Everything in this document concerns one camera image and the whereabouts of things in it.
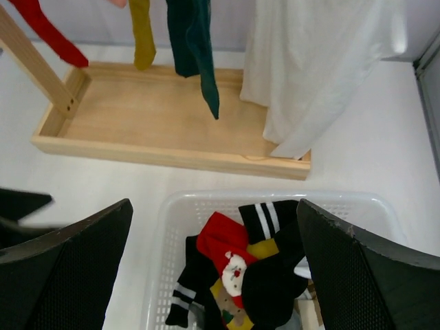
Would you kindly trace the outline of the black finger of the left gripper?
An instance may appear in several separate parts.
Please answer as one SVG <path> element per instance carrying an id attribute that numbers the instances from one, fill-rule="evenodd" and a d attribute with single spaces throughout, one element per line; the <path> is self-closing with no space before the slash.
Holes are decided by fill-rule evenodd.
<path id="1" fill-rule="evenodd" d="M 1 188 L 1 247 L 9 248 L 52 232 L 54 228 L 23 227 L 19 221 L 52 203 L 52 196 Z"/>

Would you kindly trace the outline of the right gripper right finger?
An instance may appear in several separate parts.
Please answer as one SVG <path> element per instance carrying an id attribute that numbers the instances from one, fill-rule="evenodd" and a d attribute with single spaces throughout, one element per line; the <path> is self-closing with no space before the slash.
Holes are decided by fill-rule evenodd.
<path id="1" fill-rule="evenodd" d="M 325 329 L 439 328 L 439 257 L 307 199 L 300 200 L 297 217 Z"/>

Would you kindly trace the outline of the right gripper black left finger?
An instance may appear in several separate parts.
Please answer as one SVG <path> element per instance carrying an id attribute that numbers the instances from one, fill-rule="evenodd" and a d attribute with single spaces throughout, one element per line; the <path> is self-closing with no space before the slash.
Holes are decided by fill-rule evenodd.
<path id="1" fill-rule="evenodd" d="M 101 329 L 129 235 L 129 199 L 64 228 L 1 220 L 1 328 Z"/>

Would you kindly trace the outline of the black sock with white stripes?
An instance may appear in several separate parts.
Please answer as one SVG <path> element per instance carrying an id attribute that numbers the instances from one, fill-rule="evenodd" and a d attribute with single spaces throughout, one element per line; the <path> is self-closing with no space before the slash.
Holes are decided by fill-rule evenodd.
<path id="1" fill-rule="evenodd" d="M 255 203 L 239 207 L 249 244 L 274 239 L 279 253 L 248 266 L 242 299 L 255 329 L 275 329 L 292 316 L 294 301 L 308 280 L 294 273 L 305 257 L 298 227 L 296 200 Z"/>

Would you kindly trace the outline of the dark green patterned sock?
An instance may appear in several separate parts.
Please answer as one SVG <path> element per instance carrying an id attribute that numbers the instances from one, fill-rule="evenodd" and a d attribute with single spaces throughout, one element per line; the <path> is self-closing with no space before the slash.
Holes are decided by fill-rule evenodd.
<path id="1" fill-rule="evenodd" d="M 192 20 L 186 32 L 186 42 L 193 55 L 200 75 L 200 86 L 203 99 L 215 120 L 219 119 L 219 91 L 215 79 L 215 68 L 212 56 L 210 36 L 211 2 L 194 0 Z"/>

